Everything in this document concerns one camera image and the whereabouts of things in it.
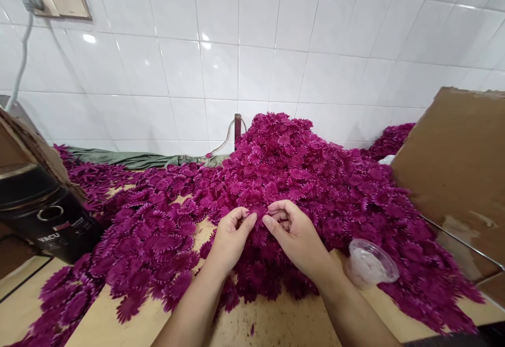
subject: plastic cup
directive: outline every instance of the plastic cup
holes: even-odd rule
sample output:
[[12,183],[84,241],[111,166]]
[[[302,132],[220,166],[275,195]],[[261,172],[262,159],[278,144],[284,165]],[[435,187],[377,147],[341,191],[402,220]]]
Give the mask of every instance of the plastic cup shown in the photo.
[[353,239],[349,253],[346,274],[358,289],[366,289],[381,282],[392,283],[400,276],[396,263],[372,242]]

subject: magenta flower head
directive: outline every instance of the magenta flower head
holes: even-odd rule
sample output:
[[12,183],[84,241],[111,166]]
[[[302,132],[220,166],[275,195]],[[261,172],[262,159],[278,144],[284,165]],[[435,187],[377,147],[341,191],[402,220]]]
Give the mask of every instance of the magenta flower head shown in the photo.
[[[327,143],[312,133],[310,121],[286,114],[256,115],[252,123],[222,167],[190,163],[131,172],[82,162],[65,146],[56,147],[70,179],[86,192],[88,208],[110,227],[93,252],[44,285],[45,311],[24,345],[63,347],[105,282],[111,296],[121,298],[121,323],[140,311],[148,293],[173,310],[213,243],[214,234],[201,240],[197,224],[208,218],[216,225],[237,206],[261,218],[281,199],[290,199],[311,219],[328,250],[348,253],[357,237],[381,246],[395,260],[400,278],[379,288],[407,315],[437,332],[445,326],[476,330],[454,304],[462,295],[482,302],[480,293],[436,243],[408,193],[396,186],[391,168],[377,163],[396,154],[413,124],[388,127],[369,150],[360,151]],[[126,184],[134,186],[109,198],[109,189]],[[178,196],[186,198],[182,204]],[[318,293],[261,222],[232,275],[219,301],[226,311],[241,297],[245,303],[258,295],[275,300],[282,285],[295,299]],[[47,335],[47,341],[40,340]]]

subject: green tarp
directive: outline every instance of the green tarp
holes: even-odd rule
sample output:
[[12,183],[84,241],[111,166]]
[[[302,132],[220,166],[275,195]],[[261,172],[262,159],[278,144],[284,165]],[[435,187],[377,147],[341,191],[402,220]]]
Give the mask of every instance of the green tarp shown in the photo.
[[85,149],[69,147],[76,158],[91,163],[120,164],[130,170],[144,170],[151,167],[180,166],[184,163],[204,163],[207,167],[220,166],[229,155],[216,155],[210,159],[206,157],[191,157],[187,155],[164,156],[147,152],[114,152],[100,149]]

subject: wooden table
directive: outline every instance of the wooden table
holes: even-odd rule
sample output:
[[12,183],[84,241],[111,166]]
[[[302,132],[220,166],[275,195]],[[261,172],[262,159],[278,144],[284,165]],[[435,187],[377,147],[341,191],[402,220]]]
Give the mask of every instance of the wooden table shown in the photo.
[[[212,230],[207,221],[196,231],[195,249],[199,249]],[[332,252],[336,264],[345,257]],[[28,326],[40,315],[38,293],[45,280],[64,263],[54,260],[37,276],[0,304],[0,345],[21,339]],[[163,312],[161,301],[149,299],[140,314],[123,325],[116,320],[116,307],[120,299],[112,300],[110,288],[105,286],[88,310],[67,347],[121,346],[149,347],[169,318]],[[436,335],[422,323],[403,314],[390,297],[377,287],[362,291],[363,296],[382,318],[393,334],[405,343]],[[505,321],[505,312],[488,301],[479,305],[464,299],[459,307],[477,325]],[[250,335],[254,325],[254,335]],[[308,297],[294,301],[283,292],[275,302],[262,297],[254,303],[243,300],[230,313],[222,312],[210,339],[211,346],[338,346],[337,336],[331,327],[321,297]]]

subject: hand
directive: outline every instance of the hand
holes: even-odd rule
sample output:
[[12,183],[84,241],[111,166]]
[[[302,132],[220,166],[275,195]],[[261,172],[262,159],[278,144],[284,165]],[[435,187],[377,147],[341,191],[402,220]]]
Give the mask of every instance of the hand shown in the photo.
[[206,262],[213,264],[215,269],[222,270],[227,276],[242,255],[247,236],[253,229],[257,217],[256,213],[249,214],[247,208],[240,207],[221,218]]
[[289,200],[270,204],[268,212],[271,216],[263,216],[267,229],[289,260],[317,285],[316,281],[325,274],[328,264],[333,263],[312,221]]

